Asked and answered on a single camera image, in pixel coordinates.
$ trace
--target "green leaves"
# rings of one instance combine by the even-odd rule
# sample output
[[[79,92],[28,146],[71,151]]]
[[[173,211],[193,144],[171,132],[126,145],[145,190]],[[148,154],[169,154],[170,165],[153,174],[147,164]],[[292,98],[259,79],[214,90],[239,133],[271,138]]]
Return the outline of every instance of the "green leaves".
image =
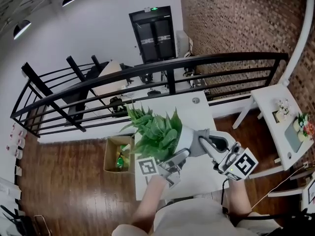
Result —
[[[142,135],[141,140],[135,145],[131,153],[141,154],[140,158],[154,157],[157,160],[164,161],[173,155],[182,132],[182,122],[175,110],[172,118],[166,114],[166,118],[155,115],[148,108],[145,112],[143,106],[141,109],[132,109],[128,106],[127,112],[131,123],[122,128],[137,128],[137,132]]]

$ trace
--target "wooden floor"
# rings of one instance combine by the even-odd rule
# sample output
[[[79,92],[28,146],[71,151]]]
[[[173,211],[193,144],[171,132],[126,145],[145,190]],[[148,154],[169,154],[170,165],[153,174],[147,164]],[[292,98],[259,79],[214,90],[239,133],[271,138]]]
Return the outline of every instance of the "wooden floor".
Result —
[[[261,171],[273,166],[275,145],[258,112],[250,113],[236,130],[237,116],[215,120],[218,130],[229,132],[257,157]],[[43,215],[52,235],[111,235],[120,223],[128,223],[135,201],[134,175],[103,171],[105,140],[39,145],[29,136],[18,178],[20,204],[27,215]],[[281,182],[288,173],[246,180],[252,204]],[[298,196],[266,198],[254,210],[277,214],[298,209]]]

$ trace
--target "ceiling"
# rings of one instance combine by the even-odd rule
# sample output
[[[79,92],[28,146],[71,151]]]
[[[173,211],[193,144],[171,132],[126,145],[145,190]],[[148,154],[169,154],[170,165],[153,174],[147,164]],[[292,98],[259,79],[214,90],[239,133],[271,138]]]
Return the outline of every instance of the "ceiling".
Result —
[[[0,0],[0,37],[49,0]]]

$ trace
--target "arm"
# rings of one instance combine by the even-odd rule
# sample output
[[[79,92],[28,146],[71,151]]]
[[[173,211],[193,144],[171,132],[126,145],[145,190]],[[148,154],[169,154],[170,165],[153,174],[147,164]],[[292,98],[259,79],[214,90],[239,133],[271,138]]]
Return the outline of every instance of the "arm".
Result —
[[[227,191],[227,200],[229,203],[229,212],[235,216],[247,216],[252,212],[250,200],[248,199],[244,180],[229,180],[229,189]]]
[[[149,233],[166,184],[167,181],[161,176],[156,175],[151,178],[142,201],[132,217],[133,226]]]

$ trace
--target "brick wall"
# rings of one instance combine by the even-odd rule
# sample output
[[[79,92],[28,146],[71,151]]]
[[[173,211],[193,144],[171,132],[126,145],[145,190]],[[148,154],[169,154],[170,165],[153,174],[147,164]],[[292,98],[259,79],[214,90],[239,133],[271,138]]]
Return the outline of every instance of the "brick wall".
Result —
[[[195,55],[229,52],[286,52],[289,56],[300,35],[306,0],[181,0],[184,30],[193,40]],[[315,31],[290,78],[289,89],[303,112],[313,114],[315,122]],[[202,73],[233,67],[255,67],[257,63],[235,62],[199,67]],[[273,83],[285,69],[278,68]],[[246,75],[220,77],[210,83],[238,80]],[[315,160],[312,148],[303,160]]]

